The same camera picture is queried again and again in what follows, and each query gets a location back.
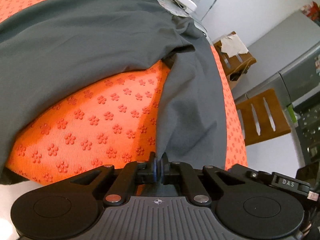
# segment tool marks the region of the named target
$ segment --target metal pin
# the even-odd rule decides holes
[[[111,203],[116,203],[121,200],[121,196],[116,195],[116,194],[111,194],[106,196],[106,201],[111,202]]]
[[[193,200],[198,203],[206,203],[209,201],[209,197],[206,195],[196,195]]]

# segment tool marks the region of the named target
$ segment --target sticker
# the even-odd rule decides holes
[[[320,76],[320,54],[315,57],[315,62],[316,62],[316,73],[318,76]]]

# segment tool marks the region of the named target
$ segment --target cable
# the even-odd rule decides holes
[[[204,19],[204,17],[206,17],[206,15],[208,14],[208,12],[211,10],[211,8],[214,6],[214,4],[216,3],[217,0],[214,0],[212,5],[210,6],[210,8],[207,10],[207,12],[205,13],[205,15],[201,18],[201,21]]]

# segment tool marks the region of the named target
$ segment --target gray cloth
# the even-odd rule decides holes
[[[224,168],[226,118],[210,45],[191,18],[156,0],[46,0],[0,24],[0,171],[16,134],[102,78],[171,68],[159,103],[158,156]]]

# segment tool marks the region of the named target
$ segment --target wooden slat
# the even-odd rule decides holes
[[[240,109],[242,120],[244,123],[244,143],[245,145],[251,144],[252,138],[259,137],[259,134],[257,132],[256,124],[254,121],[252,109],[249,108],[243,108]]]
[[[263,98],[265,98],[270,109],[272,119],[276,126],[275,131],[270,123],[268,111],[265,107]],[[251,104],[254,106],[257,114],[260,126],[260,135],[258,135],[256,130]],[[243,117],[245,145],[259,143],[291,132],[290,126],[287,123],[276,93],[273,89],[266,90],[253,98],[239,103],[236,105],[236,109],[241,111],[241,115]]]
[[[260,126],[260,135],[264,136],[269,133],[273,133],[273,128],[269,119],[268,112],[264,105],[263,97],[257,97],[257,100],[254,101],[253,107],[256,110],[259,126]]]
[[[284,132],[284,134],[289,133],[291,131],[291,128],[288,125],[287,120],[282,112],[282,108],[276,97],[275,91],[267,90],[266,92],[267,93],[264,95],[264,98],[266,99],[273,122],[275,123],[276,132]]]

